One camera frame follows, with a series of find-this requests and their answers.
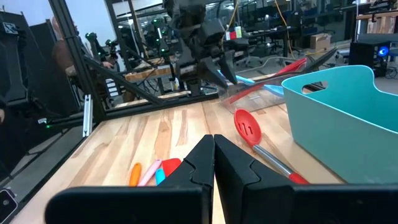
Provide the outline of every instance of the blue light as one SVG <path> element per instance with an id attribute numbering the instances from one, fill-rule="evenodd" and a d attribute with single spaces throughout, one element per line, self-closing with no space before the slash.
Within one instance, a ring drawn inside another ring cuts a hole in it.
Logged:
<path id="1" fill-rule="evenodd" d="M 379 52 L 377 54 L 380 57 L 386 56 L 388 54 L 388 47 L 380 47 Z"/>

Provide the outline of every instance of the teal bin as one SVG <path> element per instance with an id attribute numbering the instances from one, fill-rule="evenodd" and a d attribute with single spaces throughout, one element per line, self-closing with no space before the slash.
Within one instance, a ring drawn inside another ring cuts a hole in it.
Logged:
<path id="1" fill-rule="evenodd" d="M 324 90 L 303 87 L 327 82 Z M 353 65 L 282 82 L 295 142 L 348 183 L 398 183 L 398 95 Z"/>

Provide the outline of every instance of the red silicone spatula head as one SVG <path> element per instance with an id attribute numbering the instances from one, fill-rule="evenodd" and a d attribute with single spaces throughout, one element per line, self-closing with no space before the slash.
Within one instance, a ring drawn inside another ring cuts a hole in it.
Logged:
<path id="1" fill-rule="evenodd" d="M 242 138 L 253 147 L 261 141 L 261 129 L 256 119 L 246 110 L 238 109 L 234 114 L 235 128 Z"/>

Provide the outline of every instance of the basket handle hole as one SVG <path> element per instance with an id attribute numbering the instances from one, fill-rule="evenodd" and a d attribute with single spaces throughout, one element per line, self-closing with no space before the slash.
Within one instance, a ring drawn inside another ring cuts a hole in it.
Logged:
<path id="1" fill-rule="evenodd" d="M 301 92 L 303 94 L 309 94 L 309 93 L 313 93 L 316 91 L 326 90 L 326 88 L 328 88 L 328 82 L 321 81 L 321 82 L 315 82 L 315 83 L 311 83 L 311 84 L 307 84 L 307 85 L 303 86 L 303 88 L 301 89 Z"/>

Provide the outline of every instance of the cardboard box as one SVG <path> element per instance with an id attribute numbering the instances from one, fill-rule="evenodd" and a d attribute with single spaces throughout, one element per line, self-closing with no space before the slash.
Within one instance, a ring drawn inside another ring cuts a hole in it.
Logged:
<path id="1" fill-rule="evenodd" d="M 327 49 L 330 47 L 330 34 L 315 34 L 311 36 L 310 39 L 310 48 L 314 49 L 315 52 L 318 52 L 323 49 Z"/>

